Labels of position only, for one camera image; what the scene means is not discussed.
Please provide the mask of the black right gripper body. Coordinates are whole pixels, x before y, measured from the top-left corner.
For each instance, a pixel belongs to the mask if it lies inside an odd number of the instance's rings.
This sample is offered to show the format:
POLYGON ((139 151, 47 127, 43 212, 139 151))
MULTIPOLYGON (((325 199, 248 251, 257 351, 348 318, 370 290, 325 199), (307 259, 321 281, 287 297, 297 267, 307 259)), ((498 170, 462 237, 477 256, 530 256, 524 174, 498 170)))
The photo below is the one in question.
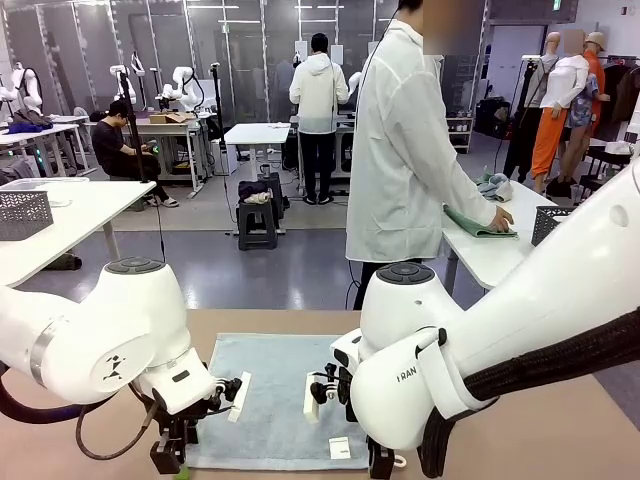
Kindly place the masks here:
POLYGON ((345 407, 346 420, 350 423, 356 423, 357 418, 353 411, 350 396, 351 380, 353 376, 345 367, 340 367, 338 373, 338 400, 345 407))

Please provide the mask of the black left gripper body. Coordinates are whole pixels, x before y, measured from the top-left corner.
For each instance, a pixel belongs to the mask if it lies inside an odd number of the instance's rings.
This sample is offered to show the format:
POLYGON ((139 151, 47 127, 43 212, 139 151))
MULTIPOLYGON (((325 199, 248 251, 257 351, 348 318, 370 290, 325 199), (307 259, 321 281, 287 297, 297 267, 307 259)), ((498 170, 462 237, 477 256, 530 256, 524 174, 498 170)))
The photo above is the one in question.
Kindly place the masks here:
POLYGON ((158 408, 158 430, 163 436, 168 434, 169 440, 179 443, 198 444, 197 424, 203 418, 203 403, 195 404, 175 414, 169 414, 164 408, 158 408))

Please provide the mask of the person's right hand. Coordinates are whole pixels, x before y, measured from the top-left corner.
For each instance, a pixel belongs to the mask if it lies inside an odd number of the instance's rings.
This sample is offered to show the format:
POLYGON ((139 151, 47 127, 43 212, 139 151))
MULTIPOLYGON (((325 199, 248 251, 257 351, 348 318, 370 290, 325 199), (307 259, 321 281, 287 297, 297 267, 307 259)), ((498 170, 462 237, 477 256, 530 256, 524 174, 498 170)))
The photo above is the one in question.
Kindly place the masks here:
POLYGON ((514 224, 512 215, 502 207, 496 207, 496 214, 489 224, 489 228, 497 233, 509 233, 514 224))

